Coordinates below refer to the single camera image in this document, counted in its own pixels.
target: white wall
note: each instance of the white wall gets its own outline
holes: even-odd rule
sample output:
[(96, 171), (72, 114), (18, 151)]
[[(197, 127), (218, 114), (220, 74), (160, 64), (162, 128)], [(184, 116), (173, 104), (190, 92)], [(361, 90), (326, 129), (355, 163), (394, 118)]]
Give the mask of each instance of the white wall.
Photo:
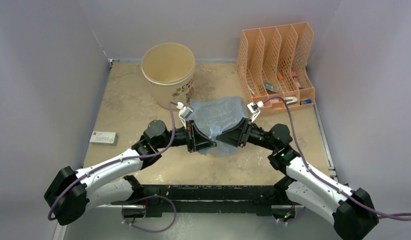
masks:
[[(411, 0), (343, 0), (308, 66), (339, 179), (411, 212)], [(409, 240), (411, 222), (367, 239)]]
[(309, 22), (318, 40), (341, 0), (79, 0), (107, 57), (139, 61), (160, 43), (198, 61), (235, 61), (241, 30)]
[(52, 238), (43, 195), (81, 166), (108, 71), (76, 0), (0, 0), (0, 240)]

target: cable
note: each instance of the cable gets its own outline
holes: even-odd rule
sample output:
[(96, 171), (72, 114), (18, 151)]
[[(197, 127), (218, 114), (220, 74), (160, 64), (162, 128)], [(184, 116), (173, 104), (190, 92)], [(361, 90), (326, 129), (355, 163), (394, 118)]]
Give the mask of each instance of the cable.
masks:
[[(175, 132), (176, 132), (175, 117), (173, 116), (172, 105), (176, 105), (176, 106), (177, 106), (178, 104), (177, 104), (176, 102), (173, 102), (173, 101), (171, 101), (171, 102), (168, 103), (168, 109), (169, 109), (169, 111), (170, 111), (172, 131), (171, 131), (170, 141), (168, 142), (167, 146), (166, 146), (163, 150), (161, 150), (161, 151), (159, 151), (159, 152), (156, 152), (156, 153), (153, 153), (153, 154), (142, 155), (142, 156), (127, 156), (127, 157), (123, 157), (123, 158), (122, 158), (122, 161), (131, 160), (131, 159), (152, 158), (152, 157), (155, 157), (155, 156), (158, 156), (158, 155), (164, 153), (165, 151), (167, 151), (167, 149), (170, 148), (170, 146), (171, 146), (172, 143), (173, 143), (173, 140), (175, 139)], [(53, 217), (54, 209), (56, 208), (56, 206), (57, 206), (57, 204), (59, 203), (59, 201), (64, 197), (64, 195), (66, 195), (66, 193), (67, 193), (68, 191), (70, 191), (70, 189), (72, 189), (76, 184), (80, 183), (80, 181), (82, 181), (83, 179), (85, 179), (89, 174), (93, 174), (93, 173), (95, 173), (95, 172), (98, 171), (98, 170), (101, 170), (101, 169), (103, 169), (103, 168), (105, 168), (105, 167), (107, 167), (107, 166), (113, 165), (113, 164), (118, 163), (118, 162), (120, 162), (120, 161), (121, 161), (120, 159), (116, 159), (116, 160), (114, 160), (114, 161), (110, 161), (110, 162), (104, 163), (103, 165), (98, 166), (98, 167), (96, 167), (96, 168), (88, 171), (88, 172), (87, 172), (88, 174), (82, 175), (82, 176), (80, 176), (79, 178), (77, 178), (74, 182), (72, 182), (72, 183), (71, 183), (68, 187), (66, 187), (66, 188), (64, 189), (64, 191), (62, 191), (62, 193), (61, 193), (60, 195), (58, 195), (58, 197), (55, 199), (54, 203), (52, 204), (51, 208), (49, 209), (48, 220), (53, 221), (53, 220), (56, 220), (56, 219), (57, 219), (57, 217)]]
[(333, 188), (334, 190), (336, 190), (337, 192), (341, 193), (342, 195), (344, 195), (345, 197), (347, 197), (349, 200), (351, 200), (353, 203), (357, 204), (358, 206), (362, 207), (363, 209), (377, 214), (379, 215), (379, 219), (393, 219), (393, 220), (397, 220), (397, 221), (411, 221), (411, 212), (404, 212), (404, 213), (394, 213), (394, 214), (387, 214), (387, 213), (383, 213), (380, 211), (377, 211), (373, 208), (370, 208), (364, 204), (362, 204), (361, 202), (357, 201), (356, 199), (354, 199), (352, 196), (348, 195), (347, 193), (343, 192), (342, 189), (339, 189), (338, 187), (336, 187), (335, 185), (331, 184), (330, 182), (326, 181), (325, 179), (321, 178), (320, 176), (318, 176), (311, 168), (309, 168), (309, 163), (306, 161), (306, 158), (304, 157), (303, 151), (301, 151), (300, 145), (298, 143), (297, 140), (297, 136), (296, 136), (296, 131), (294, 130), (294, 122), (293, 122), (293, 117), (291, 115), (291, 111), (290, 108), (288, 107), (287, 102), (285, 101), (285, 99), (283, 99), (280, 96), (273, 96), (270, 97), (266, 100), (263, 101), (263, 104), (265, 104), (266, 102), (272, 100), (272, 99), (279, 99), (283, 102), (283, 104), (286, 107), (286, 111), (288, 112), (288, 117), (289, 117), (289, 122), (291, 124), (291, 129), (292, 129), (292, 136), (294, 138), (294, 142), (295, 142), (295, 146), (298, 149), (298, 152), (302, 158), (302, 161), (304, 163), (304, 166), (310, 171), (310, 173), (317, 178), (319, 181), (321, 181), (322, 183), (328, 185), (329, 187)]
[(124, 203), (125, 203), (125, 204), (134, 204), (134, 203), (137, 203), (137, 202), (139, 202), (139, 201), (143, 201), (143, 200), (147, 200), (147, 199), (153, 199), (153, 198), (164, 199), (164, 200), (166, 200), (167, 202), (169, 202), (170, 205), (171, 205), (171, 207), (173, 208), (173, 212), (174, 212), (173, 220), (171, 221), (171, 223), (170, 223), (167, 227), (165, 227), (165, 228), (163, 228), (163, 229), (160, 229), (160, 230), (149, 230), (149, 229), (145, 229), (145, 228), (142, 228), (142, 227), (133, 225), (132, 223), (129, 223), (129, 222), (125, 219), (125, 215), (124, 215), (124, 213), (123, 213), (123, 211), (125, 210), (124, 208), (121, 210), (121, 217), (123, 218), (123, 221), (122, 221), (121, 223), (122, 223), (122, 224), (127, 224), (127, 225), (129, 225), (130, 227), (132, 227), (132, 228), (141, 230), (141, 231), (143, 231), (143, 232), (151, 233), (151, 234), (162, 233), (162, 232), (170, 229), (170, 228), (173, 226), (173, 224), (175, 223), (175, 221), (176, 221), (177, 211), (176, 211), (176, 206), (175, 206), (175, 204), (174, 204), (170, 199), (168, 199), (167, 197), (165, 197), (165, 196), (160, 196), (160, 195), (152, 195), (152, 196), (146, 196), (146, 197), (143, 197), (143, 198), (140, 198), (140, 199), (137, 199), (137, 200), (125, 201)]
[(278, 219), (269, 220), (268, 222), (276, 222), (277, 224), (283, 224), (283, 225), (293, 224), (293, 223), (297, 222), (297, 221), (301, 218), (301, 216), (303, 216), (303, 214), (304, 214), (305, 211), (306, 211), (306, 207), (305, 207), (305, 206), (302, 206), (301, 211), (299, 212), (298, 215), (296, 215), (296, 216), (294, 217), (294, 219), (293, 219), (292, 221), (285, 221), (285, 222), (284, 222), (284, 221), (281, 221), (281, 218), (278, 218)]
[(295, 218), (296, 214), (297, 214), (296, 203), (292, 202), (291, 209), (287, 213), (285, 213), (285, 215), (283, 217), (283, 221), (288, 222), (288, 220), (291, 220), (291, 219)]

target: wooden tabletop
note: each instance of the wooden tabletop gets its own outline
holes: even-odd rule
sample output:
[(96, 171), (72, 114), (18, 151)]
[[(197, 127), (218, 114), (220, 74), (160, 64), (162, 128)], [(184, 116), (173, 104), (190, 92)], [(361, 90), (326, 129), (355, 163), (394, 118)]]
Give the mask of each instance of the wooden tabletop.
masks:
[[(235, 64), (201, 63), (194, 72), (193, 98), (213, 101), (227, 96), (244, 98), (235, 73)], [(171, 128), (169, 110), (160, 107), (148, 92), (140, 63), (114, 63), (102, 104), (95, 123), (95, 131), (116, 132), (116, 146), (90, 144), (84, 167), (90, 167), (124, 152), (136, 143), (148, 123), (163, 120)], [(173, 112), (178, 119), (178, 111)], [(299, 145), (305, 158), (314, 167), (329, 175), (327, 158), (313, 108), (292, 112)], [(269, 130), (277, 123), (290, 127), (286, 113), (259, 116), (258, 126)], [(176, 127), (182, 123), (176, 121)], [(133, 175), (142, 184), (173, 185), (273, 185), (284, 175), (269, 164), (271, 151), (247, 144), (228, 157), (189, 153), (186, 146), (171, 147), (152, 166)]]

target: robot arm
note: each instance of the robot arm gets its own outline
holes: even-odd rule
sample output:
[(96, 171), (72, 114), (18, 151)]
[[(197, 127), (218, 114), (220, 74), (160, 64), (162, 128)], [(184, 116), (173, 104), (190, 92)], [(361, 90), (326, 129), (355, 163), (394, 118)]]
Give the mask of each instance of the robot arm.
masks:
[[(248, 108), (255, 111), (254, 105)], [(343, 239), (362, 239), (379, 223), (375, 213), (365, 210), (345, 196), (346, 194), (375, 209), (369, 194), (361, 188), (354, 191), (339, 184), (308, 162), (306, 164), (300, 154), (289, 145), (293, 139), (286, 125), (276, 124), (269, 131), (264, 131), (254, 124), (253, 120), (244, 118), (216, 139), (234, 147), (244, 147), (251, 143), (272, 150), (272, 154), (267, 157), (270, 164), (275, 170), (285, 174), (285, 177), (275, 184), (279, 194), (325, 218)], [(322, 180), (336, 186), (338, 190), (329, 187)]]
[[(269, 131), (264, 131), (253, 123), (260, 113), (256, 104), (250, 103), (252, 120), (243, 118), (235, 127), (223, 132), (216, 139), (234, 147), (244, 147), (247, 143), (271, 150), (269, 162), (275, 170), (281, 171), (285, 177), (274, 185), (278, 197), (299, 203), (330, 222), (343, 239), (362, 239), (373, 229), (379, 220), (371, 213), (352, 202), (348, 197), (374, 209), (369, 194), (359, 188), (354, 191), (341, 185), (310, 164), (305, 164), (300, 154), (289, 143), (293, 140), (286, 125), (276, 124)], [(92, 167), (73, 171), (70, 167), (61, 169), (44, 198), (52, 208), (60, 225), (67, 225), (77, 220), (86, 210), (99, 205), (129, 199), (139, 199), (143, 186), (129, 173), (140, 171), (154, 164), (161, 158), (158, 149), (187, 146), (189, 152), (216, 147), (217, 144), (200, 132), (193, 120), (186, 120), (192, 110), (179, 108), (179, 117), (184, 127), (168, 131), (161, 120), (150, 122), (148, 128), (137, 143), (123, 153)], [(316, 178), (318, 177), (337, 186), (334, 190)], [(111, 182), (119, 177), (123, 179)]]
[(188, 107), (181, 108), (179, 118), (184, 127), (175, 130), (173, 139), (172, 131), (167, 130), (165, 123), (154, 120), (149, 123), (140, 140), (121, 154), (95, 166), (77, 170), (69, 166), (61, 169), (44, 195), (50, 208), (55, 204), (53, 213), (58, 223), (70, 224), (86, 210), (129, 199), (137, 185), (140, 186), (139, 182), (127, 177), (112, 181), (154, 164), (161, 158), (158, 149), (165, 148), (171, 139), (171, 147), (186, 145), (190, 153), (216, 147), (216, 142), (200, 132), (193, 120), (186, 120), (191, 112)]

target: table surface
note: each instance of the table surface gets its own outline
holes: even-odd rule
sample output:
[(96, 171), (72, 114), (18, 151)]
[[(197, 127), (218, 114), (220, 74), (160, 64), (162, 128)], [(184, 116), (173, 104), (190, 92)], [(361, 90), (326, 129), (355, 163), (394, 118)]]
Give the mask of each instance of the table surface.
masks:
[[(341, 240), (334, 227), (311, 210), (285, 227), (272, 216), (248, 213), (178, 213), (174, 225), (161, 233), (147, 233), (122, 224), (121, 208), (96, 207), (67, 225), (60, 240)], [(137, 218), (136, 225), (159, 230), (172, 213)]]
[[(244, 92), (235, 73), (235, 64), (200, 63), (195, 67), (193, 98), (213, 101)], [(171, 126), (169, 110), (160, 107), (148, 92), (140, 63), (117, 62), (110, 72), (95, 123), (95, 131), (116, 132), (116, 146), (90, 144), (84, 167), (90, 167), (124, 152), (136, 143), (148, 123), (163, 120)], [(178, 111), (173, 111), (178, 119)], [(312, 107), (292, 112), (299, 145), (314, 167), (329, 175), (322, 136)], [(255, 123), (265, 130), (277, 123), (288, 125), (286, 113), (259, 116)], [(176, 121), (176, 127), (182, 123)], [(273, 185), (284, 175), (269, 164), (271, 151), (247, 144), (228, 157), (189, 153), (186, 146), (171, 147), (160, 160), (133, 173), (141, 184), (173, 185)]]

